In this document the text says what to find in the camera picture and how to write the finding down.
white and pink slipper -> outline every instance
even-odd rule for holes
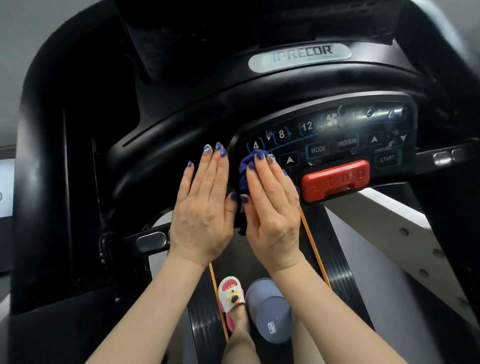
[[[232,276],[224,278],[218,286],[218,299],[220,301],[220,309],[222,312],[225,312],[227,327],[230,332],[233,332],[235,324],[228,313],[236,305],[240,303],[245,304],[245,295],[243,294],[240,281]]]

treadmill console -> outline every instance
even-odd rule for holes
[[[272,153],[295,182],[358,160],[370,181],[413,174],[417,107],[402,92],[361,92],[296,105],[237,130],[228,152],[237,166],[255,149]]]

blue bucket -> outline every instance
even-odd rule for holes
[[[256,280],[245,295],[248,312],[265,340],[281,344],[292,336],[292,309],[270,278]]]

stop button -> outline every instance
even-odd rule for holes
[[[366,160],[309,173],[301,179],[305,201],[323,200],[325,196],[365,187],[370,180],[370,164]]]

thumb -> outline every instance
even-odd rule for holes
[[[237,201],[239,199],[238,192],[232,192],[225,199],[225,229],[227,231],[233,231],[233,221],[235,220],[235,214],[237,213]]]
[[[247,217],[247,229],[258,230],[260,226],[260,219],[258,217],[257,209],[253,204],[252,198],[246,194],[240,196],[242,201],[245,216]]]

